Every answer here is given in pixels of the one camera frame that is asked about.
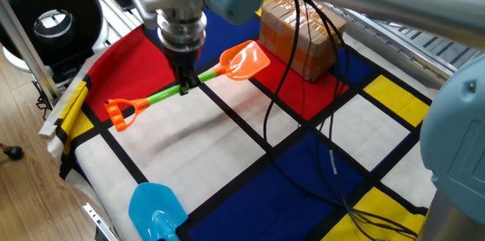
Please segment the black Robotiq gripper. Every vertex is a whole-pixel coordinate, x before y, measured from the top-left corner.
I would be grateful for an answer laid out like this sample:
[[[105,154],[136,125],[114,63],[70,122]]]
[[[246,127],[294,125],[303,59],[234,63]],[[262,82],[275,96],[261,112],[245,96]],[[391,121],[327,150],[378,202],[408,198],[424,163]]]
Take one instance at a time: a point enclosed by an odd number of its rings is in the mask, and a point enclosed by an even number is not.
[[[163,53],[171,69],[174,69],[174,77],[179,86],[179,94],[185,95],[189,88],[196,88],[201,81],[195,71],[196,61],[201,54],[201,46],[163,44]]]

